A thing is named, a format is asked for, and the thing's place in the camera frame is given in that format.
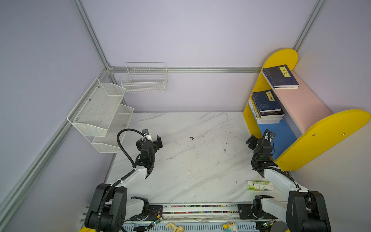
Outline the black cover book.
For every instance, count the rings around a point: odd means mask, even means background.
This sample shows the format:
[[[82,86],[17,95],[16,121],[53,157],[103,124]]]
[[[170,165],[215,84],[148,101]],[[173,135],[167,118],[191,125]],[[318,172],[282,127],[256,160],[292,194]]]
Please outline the black cover book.
[[[261,120],[279,120],[282,119],[285,115],[266,115],[260,116]]]

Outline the purple old man book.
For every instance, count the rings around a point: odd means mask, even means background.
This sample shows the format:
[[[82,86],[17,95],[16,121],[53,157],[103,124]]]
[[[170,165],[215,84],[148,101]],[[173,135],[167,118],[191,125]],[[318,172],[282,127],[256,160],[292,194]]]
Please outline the purple old man book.
[[[270,116],[284,116],[283,110],[280,111],[269,111],[269,112],[259,112],[260,117],[270,117]]]

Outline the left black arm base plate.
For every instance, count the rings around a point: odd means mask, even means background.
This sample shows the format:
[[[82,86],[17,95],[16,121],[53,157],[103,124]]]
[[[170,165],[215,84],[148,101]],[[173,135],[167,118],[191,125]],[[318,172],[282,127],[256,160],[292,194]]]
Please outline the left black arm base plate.
[[[148,215],[146,217],[133,216],[128,221],[154,221],[163,213],[163,205],[150,205]]]

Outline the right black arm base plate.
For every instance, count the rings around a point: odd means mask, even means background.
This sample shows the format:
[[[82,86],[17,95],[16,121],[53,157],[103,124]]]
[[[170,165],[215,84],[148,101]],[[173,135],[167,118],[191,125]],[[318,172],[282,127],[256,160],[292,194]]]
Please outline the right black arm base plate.
[[[276,217],[268,214],[268,213],[258,213],[256,215],[253,210],[253,204],[248,203],[248,204],[237,204],[238,207],[238,213],[240,219],[253,219],[253,220],[261,220],[261,219],[276,219]]]

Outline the white book black lettering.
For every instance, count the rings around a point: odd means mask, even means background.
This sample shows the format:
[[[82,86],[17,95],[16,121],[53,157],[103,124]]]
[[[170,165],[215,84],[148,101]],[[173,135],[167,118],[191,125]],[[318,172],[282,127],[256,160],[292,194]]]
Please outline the white book black lettering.
[[[250,110],[251,110],[251,112],[253,114],[253,117],[255,118],[257,124],[278,124],[283,119],[282,118],[282,119],[279,119],[279,120],[261,120],[260,116],[259,116],[259,111],[258,111],[257,107],[255,106],[255,103],[252,100],[252,98],[249,99],[248,105],[250,107]]]

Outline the dark blue barcode book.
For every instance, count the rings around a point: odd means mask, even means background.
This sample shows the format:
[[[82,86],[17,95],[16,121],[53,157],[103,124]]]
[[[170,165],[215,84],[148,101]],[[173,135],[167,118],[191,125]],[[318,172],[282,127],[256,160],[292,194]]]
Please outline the dark blue barcode book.
[[[252,98],[259,112],[275,112],[282,109],[271,90],[253,92]]]

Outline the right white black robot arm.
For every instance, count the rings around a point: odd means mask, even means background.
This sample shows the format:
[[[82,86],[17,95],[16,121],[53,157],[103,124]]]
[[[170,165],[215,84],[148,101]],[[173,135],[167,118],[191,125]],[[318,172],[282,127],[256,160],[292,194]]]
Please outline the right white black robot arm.
[[[271,182],[287,199],[286,203],[281,203],[272,196],[255,196],[251,208],[253,217],[274,216],[284,222],[291,232],[330,232],[324,196],[298,184],[272,160],[274,146],[271,132],[266,130],[260,139],[252,135],[246,143],[253,150],[252,169]]]

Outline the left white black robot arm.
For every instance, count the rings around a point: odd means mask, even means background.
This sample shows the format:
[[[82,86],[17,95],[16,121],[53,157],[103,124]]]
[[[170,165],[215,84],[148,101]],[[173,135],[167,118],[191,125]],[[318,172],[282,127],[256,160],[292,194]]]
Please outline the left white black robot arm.
[[[147,179],[154,169],[156,152],[163,147],[161,137],[155,141],[146,135],[136,142],[140,154],[132,171],[113,184],[99,184],[94,192],[84,226],[96,232],[118,232],[123,223],[135,217],[144,220],[149,215],[147,198],[128,193],[140,182]]]

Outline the dark blue book yellow label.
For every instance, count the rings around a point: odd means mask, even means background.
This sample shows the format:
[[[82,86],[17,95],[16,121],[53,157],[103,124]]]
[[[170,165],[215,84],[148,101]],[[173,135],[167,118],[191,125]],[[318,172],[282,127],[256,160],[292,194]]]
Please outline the dark blue book yellow label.
[[[275,86],[275,90],[296,90],[299,88],[299,85],[294,86]]]

